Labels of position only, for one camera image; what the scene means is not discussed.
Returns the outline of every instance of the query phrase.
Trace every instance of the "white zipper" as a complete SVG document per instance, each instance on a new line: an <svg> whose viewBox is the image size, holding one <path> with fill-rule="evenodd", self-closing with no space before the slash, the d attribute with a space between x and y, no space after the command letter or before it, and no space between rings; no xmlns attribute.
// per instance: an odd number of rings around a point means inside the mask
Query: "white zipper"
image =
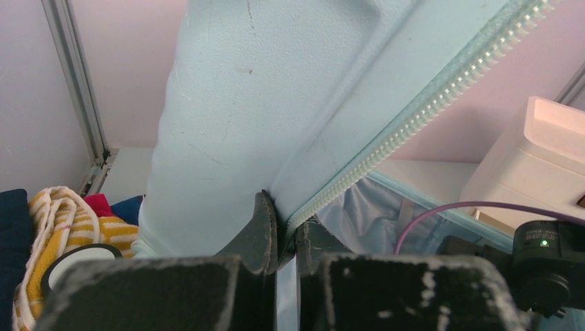
<svg viewBox="0 0 585 331"><path fill-rule="evenodd" d="M424 107L421 107L414 115L410 116L404 124L385 135L379 140L376 148L368 153L349 169L342 170L337 179L326 185L309 202L298 209L289 218L286 227L285 250L279 255L279 262L287 262L292 257L292 252L286 248L290 245L295 230L309 217L319 212L331 201L343 194L349 187L366 176L378 163L382 162L398 147L412 138L416 132L427 126L433 118L445 110L454 100L461 96L479 80L487 70L490 70L499 59L506 56L512 47L519 43L528 31L534 28L538 22L545 18L545 14L555 9L552 2L560 3L563 0L533 0L529 1L514 19L508 20L506 28L502 27L501 33L487 43L486 47L477 53L477 56L466 66L465 70L454 75L447 84L438 88L434 97L430 98Z"/></svg>

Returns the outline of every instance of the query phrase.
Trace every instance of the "navy blue cloth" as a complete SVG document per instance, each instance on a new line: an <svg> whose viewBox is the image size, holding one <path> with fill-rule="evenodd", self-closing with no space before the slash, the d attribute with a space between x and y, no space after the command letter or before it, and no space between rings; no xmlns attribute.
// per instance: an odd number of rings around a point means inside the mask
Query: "navy blue cloth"
<svg viewBox="0 0 585 331"><path fill-rule="evenodd" d="M138 225L138 211L140 211L142 200L143 196L139 195L116 203L112 205L112 213L128 224Z"/></svg>
<svg viewBox="0 0 585 331"><path fill-rule="evenodd" d="M14 291L24 278L33 241L26 191L0 193L0 330L12 328Z"/></svg>

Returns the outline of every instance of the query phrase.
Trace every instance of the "yellow striped towel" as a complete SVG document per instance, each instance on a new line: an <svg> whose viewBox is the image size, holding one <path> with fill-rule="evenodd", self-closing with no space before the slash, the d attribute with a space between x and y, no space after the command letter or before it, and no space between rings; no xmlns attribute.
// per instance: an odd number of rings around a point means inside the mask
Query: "yellow striped towel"
<svg viewBox="0 0 585 331"><path fill-rule="evenodd" d="M29 203L36 235L26 264L24 279L17 289L12 327L32 330L41 315L41 278L61 255L91 243L107 243L132 257L130 245L138 227L117 217L97 217L91 207L67 187L46 188Z"/></svg>

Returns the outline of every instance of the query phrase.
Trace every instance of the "purple cable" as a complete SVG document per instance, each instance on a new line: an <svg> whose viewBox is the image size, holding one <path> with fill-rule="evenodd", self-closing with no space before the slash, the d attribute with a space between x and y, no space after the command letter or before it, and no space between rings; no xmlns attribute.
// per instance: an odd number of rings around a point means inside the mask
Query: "purple cable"
<svg viewBox="0 0 585 331"><path fill-rule="evenodd" d="M563 214L561 212L553 212L546 209L528 207L527 205L515 205L513 203L504 203L504 202L490 202L490 201L462 201L462 202L455 202L449 203L447 205L441 205L439 207L433 208L427 212L420 214L416 219L413 219L402 231L400 237L398 237L398 242L396 243L396 248L394 249L394 254L400 254L400 248L404 244L404 239L408 233L420 222L427 219L428 217L433 216L434 214L444 212L445 210L454 209L454 208L463 208L463 207L494 207L494 208L504 208L504 209L511 209L511 210L518 210L520 212L531 212L533 214L538 214L542 216L552 217L554 219L559 219L562 221L567 221L571 223L575 223L581 226L585 226L585 219L580 219L579 217L574 217L571 215Z"/></svg>

